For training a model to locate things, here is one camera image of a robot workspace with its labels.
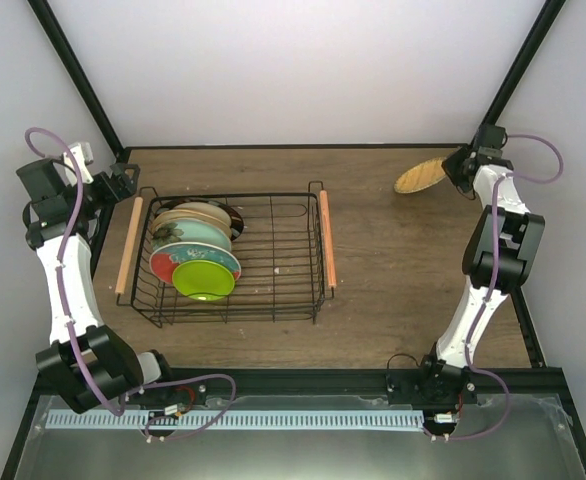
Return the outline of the yellow woven pattern plate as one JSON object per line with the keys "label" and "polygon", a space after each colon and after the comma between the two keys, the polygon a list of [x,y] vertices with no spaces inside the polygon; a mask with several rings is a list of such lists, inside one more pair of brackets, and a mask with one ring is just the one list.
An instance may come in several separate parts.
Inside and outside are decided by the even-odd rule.
{"label": "yellow woven pattern plate", "polygon": [[444,157],[436,157],[408,169],[394,183],[394,191],[398,194],[412,194],[428,189],[445,177],[442,167]]}

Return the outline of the light teal flower plate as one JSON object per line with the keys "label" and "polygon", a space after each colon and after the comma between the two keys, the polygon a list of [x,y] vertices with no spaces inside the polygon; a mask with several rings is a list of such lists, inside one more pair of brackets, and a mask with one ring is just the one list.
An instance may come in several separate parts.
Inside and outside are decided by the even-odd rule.
{"label": "light teal flower plate", "polygon": [[232,250],[230,238],[218,227],[197,219],[178,219],[160,225],[152,234],[152,248],[157,250],[178,242],[197,242]]}

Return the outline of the red and teal plate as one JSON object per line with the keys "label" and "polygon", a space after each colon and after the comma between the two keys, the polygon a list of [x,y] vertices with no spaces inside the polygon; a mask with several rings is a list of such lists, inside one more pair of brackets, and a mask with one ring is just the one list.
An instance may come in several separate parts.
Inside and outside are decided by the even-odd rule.
{"label": "red and teal plate", "polygon": [[239,260],[229,251],[197,242],[178,242],[155,250],[149,258],[151,272],[164,283],[172,284],[175,269],[188,261],[207,260],[224,266],[234,279],[242,273]]}

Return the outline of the lime green plate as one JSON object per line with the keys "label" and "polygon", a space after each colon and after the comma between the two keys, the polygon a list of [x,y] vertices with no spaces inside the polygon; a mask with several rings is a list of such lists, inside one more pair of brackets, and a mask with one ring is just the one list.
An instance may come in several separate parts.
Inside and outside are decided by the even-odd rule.
{"label": "lime green plate", "polygon": [[223,299],[235,288],[233,274],[208,260],[191,260],[179,265],[173,271],[172,283],[180,294],[197,301]]}

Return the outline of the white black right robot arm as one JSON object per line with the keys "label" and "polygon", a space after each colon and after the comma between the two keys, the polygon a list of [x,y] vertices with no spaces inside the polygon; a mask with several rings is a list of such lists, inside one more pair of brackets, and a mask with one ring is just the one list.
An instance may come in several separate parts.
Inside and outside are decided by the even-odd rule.
{"label": "white black right robot arm", "polygon": [[454,186],[479,198],[482,212],[462,258],[461,299],[417,378],[427,402],[452,401],[462,391],[491,317],[528,279],[542,239],[545,220],[521,199],[512,162],[503,157],[506,142],[504,128],[484,124],[470,145],[443,162]]}

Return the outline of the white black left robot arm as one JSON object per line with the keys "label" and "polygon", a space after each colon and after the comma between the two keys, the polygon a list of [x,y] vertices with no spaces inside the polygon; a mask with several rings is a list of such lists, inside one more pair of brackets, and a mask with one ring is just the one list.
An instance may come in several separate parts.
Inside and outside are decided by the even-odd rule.
{"label": "white black left robot arm", "polygon": [[50,345],[37,353],[37,369],[78,414],[141,388],[167,403],[178,381],[166,359],[156,350],[135,353],[104,324],[92,282],[90,223],[136,193],[139,168],[114,164],[109,173],[63,180],[71,168],[46,157],[16,172],[30,197],[26,242],[44,268],[51,302]]}

